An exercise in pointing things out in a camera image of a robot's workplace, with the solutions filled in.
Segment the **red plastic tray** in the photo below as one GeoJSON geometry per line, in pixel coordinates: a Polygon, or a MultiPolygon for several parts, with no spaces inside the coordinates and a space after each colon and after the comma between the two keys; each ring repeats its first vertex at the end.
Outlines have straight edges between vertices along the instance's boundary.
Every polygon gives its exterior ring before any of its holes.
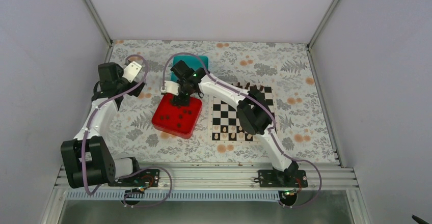
{"type": "Polygon", "coordinates": [[[173,98],[172,94],[163,95],[151,123],[159,131],[189,139],[201,113],[202,101],[192,97],[188,106],[174,106],[173,98]]]}

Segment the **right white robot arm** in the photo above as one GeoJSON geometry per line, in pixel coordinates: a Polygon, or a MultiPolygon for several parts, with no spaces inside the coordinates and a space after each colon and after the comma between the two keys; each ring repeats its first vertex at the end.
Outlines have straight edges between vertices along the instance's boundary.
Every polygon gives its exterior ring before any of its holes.
{"type": "Polygon", "coordinates": [[[248,90],[238,88],[220,80],[206,67],[194,70],[184,61],[179,61],[171,68],[176,81],[164,80],[161,93],[172,94],[174,106],[186,106],[194,93],[209,95],[220,99],[236,110],[243,130],[257,137],[268,153],[277,183],[288,187],[295,181],[299,169],[296,161],[282,149],[276,132],[276,120],[269,110],[265,95],[257,88],[248,90]]]}

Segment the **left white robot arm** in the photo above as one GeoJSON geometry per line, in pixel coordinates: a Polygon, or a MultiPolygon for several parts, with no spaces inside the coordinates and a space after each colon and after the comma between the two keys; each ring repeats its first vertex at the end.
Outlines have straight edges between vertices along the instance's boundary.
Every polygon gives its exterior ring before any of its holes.
{"type": "Polygon", "coordinates": [[[62,143],[60,149],[71,188],[113,183],[120,177],[130,186],[141,181],[142,172],[137,160],[134,157],[114,159],[104,140],[124,95],[137,97],[143,89],[145,84],[135,81],[141,68],[136,62],[125,68],[117,63],[98,66],[99,81],[93,90],[86,122],[72,140],[62,143]]]}

